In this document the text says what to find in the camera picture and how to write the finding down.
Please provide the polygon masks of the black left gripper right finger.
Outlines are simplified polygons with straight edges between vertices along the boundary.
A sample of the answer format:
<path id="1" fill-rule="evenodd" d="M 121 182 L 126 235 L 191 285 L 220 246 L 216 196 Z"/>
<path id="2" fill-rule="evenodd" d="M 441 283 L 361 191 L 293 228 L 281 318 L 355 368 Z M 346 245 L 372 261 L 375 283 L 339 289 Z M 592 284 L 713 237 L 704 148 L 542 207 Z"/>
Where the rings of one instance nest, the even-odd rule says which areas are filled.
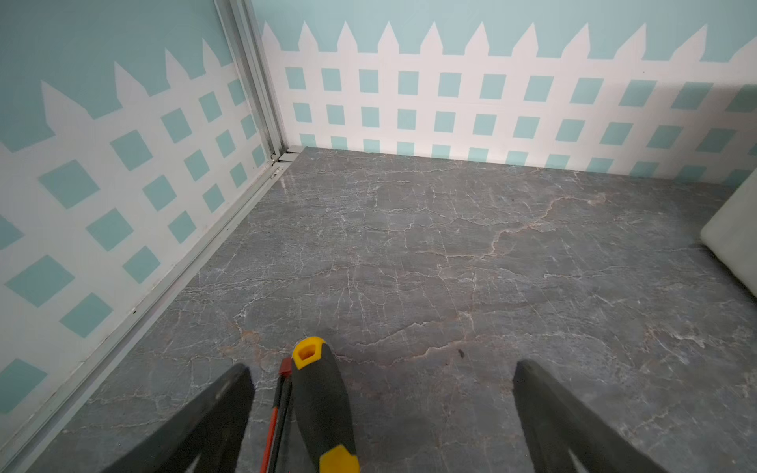
<path id="1" fill-rule="evenodd" d="M 536 472 L 662 472 L 534 360 L 520 360 L 514 398 Z"/>

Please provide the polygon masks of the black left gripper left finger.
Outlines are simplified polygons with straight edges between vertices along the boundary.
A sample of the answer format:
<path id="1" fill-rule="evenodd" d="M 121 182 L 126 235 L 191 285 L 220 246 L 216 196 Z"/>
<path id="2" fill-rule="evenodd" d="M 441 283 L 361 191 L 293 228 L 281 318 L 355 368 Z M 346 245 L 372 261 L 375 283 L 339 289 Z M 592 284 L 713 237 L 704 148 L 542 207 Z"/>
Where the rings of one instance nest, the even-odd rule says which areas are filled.
<path id="1" fill-rule="evenodd" d="M 108 472 L 234 472 L 254 402 L 250 369 L 230 367 Z"/>

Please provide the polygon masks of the red thin tool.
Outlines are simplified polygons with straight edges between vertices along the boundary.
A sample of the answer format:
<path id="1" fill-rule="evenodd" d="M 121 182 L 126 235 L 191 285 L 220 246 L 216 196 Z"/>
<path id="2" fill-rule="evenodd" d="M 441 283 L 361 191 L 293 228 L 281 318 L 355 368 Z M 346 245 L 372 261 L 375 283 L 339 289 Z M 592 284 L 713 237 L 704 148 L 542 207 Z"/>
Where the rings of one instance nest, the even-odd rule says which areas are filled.
<path id="1" fill-rule="evenodd" d="M 282 390 L 283 390 L 285 381 L 289 378 L 289 376 L 291 376 L 291 372 L 292 372 L 292 359 L 290 357 L 284 358 L 280 364 L 280 368 L 278 372 L 276 392 L 274 394 L 274 399 L 272 403 L 271 418 L 270 418 L 269 428 L 267 432 L 266 445 L 265 445 L 264 454 L 262 457 L 260 473 L 270 471 L 271 451 L 275 443 L 274 438 L 275 438 L 275 432 L 277 429 L 279 409 L 280 409 L 280 403 L 281 403 L 281 398 L 282 398 Z"/>

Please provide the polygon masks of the yellow black screwdriver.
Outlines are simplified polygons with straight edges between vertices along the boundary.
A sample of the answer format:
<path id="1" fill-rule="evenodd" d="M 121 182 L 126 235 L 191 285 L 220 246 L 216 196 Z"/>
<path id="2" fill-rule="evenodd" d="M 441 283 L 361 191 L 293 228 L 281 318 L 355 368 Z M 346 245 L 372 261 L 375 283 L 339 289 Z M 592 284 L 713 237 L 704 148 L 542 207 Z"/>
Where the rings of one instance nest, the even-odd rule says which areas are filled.
<path id="1" fill-rule="evenodd" d="M 360 472 L 349 396 L 333 352 L 313 336 L 298 343 L 292 359 L 296 420 L 315 470 Z"/>

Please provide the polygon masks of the white storage box base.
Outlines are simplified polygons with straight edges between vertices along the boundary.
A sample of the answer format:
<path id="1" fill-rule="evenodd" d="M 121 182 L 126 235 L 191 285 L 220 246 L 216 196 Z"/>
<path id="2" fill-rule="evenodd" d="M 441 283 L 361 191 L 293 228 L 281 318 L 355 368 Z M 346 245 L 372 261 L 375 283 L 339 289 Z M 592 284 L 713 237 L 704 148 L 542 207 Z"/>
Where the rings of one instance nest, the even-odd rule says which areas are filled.
<path id="1" fill-rule="evenodd" d="M 753 171 L 701 230 L 701 240 L 756 296 L 756 173 Z"/>

